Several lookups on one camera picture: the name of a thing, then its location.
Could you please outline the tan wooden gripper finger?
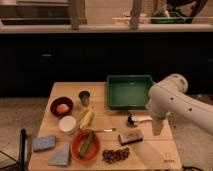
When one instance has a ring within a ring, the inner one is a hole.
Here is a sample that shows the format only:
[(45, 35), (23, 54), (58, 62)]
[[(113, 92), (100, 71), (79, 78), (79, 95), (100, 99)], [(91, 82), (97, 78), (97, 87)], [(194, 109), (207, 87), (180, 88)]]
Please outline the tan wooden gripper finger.
[(154, 136), (158, 136), (161, 134), (164, 128), (164, 120), (163, 119), (154, 119), (152, 121), (152, 131)]

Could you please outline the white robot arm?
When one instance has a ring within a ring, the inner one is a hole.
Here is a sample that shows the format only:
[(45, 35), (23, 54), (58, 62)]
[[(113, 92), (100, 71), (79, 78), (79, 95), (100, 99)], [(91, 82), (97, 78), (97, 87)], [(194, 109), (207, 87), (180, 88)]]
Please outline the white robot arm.
[(213, 135), (213, 105), (187, 96), (187, 89), (188, 82), (180, 74), (171, 74), (149, 89), (146, 109), (152, 118), (154, 136), (161, 134), (168, 113), (181, 115)]

